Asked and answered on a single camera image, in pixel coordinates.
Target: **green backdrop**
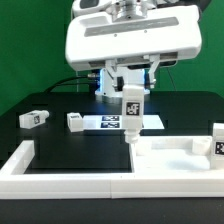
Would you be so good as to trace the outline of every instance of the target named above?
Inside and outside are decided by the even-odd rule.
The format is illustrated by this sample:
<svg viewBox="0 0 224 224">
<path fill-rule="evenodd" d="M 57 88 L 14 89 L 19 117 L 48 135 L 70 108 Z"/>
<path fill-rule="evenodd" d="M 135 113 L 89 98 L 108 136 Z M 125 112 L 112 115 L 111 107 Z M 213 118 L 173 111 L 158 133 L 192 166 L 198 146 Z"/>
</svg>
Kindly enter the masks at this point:
<svg viewBox="0 0 224 224">
<path fill-rule="evenodd" d="M 27 95 L 74 75 L 64 57 L 72 2 L 0 1 L 0 115 Z M 224 97 L 223 12 L 223 0 L 213 0 L 200 22 L 200 55 L 170 68 L 178 91 L 205 90 Z M 173 90 L 166 69 L 159 70 L 157 80 L 155 91 Z"/>
</svg>

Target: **black table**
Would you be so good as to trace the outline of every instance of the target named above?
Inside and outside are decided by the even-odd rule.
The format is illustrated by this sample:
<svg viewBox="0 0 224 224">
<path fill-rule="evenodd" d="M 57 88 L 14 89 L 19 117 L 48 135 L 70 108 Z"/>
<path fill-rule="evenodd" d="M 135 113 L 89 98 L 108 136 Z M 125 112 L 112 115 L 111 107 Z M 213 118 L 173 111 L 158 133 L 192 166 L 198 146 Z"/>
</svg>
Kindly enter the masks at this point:
<svg viewBox="0 0 224 224">
<path fill-rule="evenodd" d="M 26 130 L 18 117 L 48 110 L 47 123 Z M 26 173 L 131 172 L 123 130 L 70 133 L 67 113 L 117 115 L 119 105 L 96 102 L 88 93 L 37 93 L 0 117 L 0 165 L 23 140 L 35 141 Z M 224 123 L 224 99 L 209 92 L 152 92 L 145 114 L 160 116 L 164 130 L 141 135 L 212 135 Z M 0 200 L 0 223 L 223 223 L 222 198 Z"/>
</svg>

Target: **white border frame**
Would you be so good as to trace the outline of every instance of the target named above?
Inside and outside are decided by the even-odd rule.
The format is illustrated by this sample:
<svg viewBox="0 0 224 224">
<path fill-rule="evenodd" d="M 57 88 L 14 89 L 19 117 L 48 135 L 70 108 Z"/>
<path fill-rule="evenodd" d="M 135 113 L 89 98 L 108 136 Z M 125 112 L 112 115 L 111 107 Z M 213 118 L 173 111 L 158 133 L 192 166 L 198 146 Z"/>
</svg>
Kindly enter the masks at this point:
<svg viewBox="0 0 224 224">
<path fill-rule="evenodd" d="M 34 142 L 23 141 L 0 171 L 0 199 L 223 197 L 224 171 L 164 174 L 26 174 Z"/>
</svg>

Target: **white block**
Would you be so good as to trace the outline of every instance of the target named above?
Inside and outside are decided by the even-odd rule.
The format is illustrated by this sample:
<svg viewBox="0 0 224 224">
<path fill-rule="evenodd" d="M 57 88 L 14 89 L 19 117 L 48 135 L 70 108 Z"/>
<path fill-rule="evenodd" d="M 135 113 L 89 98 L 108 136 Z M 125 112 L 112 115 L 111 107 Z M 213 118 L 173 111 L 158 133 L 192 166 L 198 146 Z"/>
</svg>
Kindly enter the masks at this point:
<svg viewBox="0 0 224 224">
<path fill-rule="evenodd" d="M 213 125 L 211 168 L 224 169 L 224 124 L 220 123 L 214 123 Z"/>
<path fill-rule="evenodd" d="M 19 116 L 20 128 L 31 129 L 46 122 L 49 112 L 46 110 L 34 110 Z"/>
<path fill-rule="evenodd" d="M 196 155 L 206 156 L 211 152 L 211 137 L 193 138 L 192 152 Z"/>
<path fill-rule="evenodd" d="M 79 113 L 67 114 L 67 122 L 71 132 L 83 131 L 83 119 Z"/>
<path fill-rule="evenodd" d="M 223 136 L 224 139 L 224 124 L 214 123 L 213 125 L 213 137 Z"/>
</svg>

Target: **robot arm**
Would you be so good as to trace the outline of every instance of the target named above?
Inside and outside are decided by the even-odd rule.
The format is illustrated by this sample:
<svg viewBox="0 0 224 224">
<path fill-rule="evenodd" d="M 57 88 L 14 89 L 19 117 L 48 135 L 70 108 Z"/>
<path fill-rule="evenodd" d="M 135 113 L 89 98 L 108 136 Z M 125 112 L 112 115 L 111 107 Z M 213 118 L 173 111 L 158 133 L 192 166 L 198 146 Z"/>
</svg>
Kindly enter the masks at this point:
<svg viewBox="0 0 224 224">
<path fill-rule="evenodd" d="M 142 128 L 143 68 L 153 88 L 161 65 L 195 58 L 201 49 L 200 11 L 210 0 L 76 0 L 66 58 L 77 70 L 102 69 L 97 97 L 122 99 L 126 142 Z"/>
</svg>

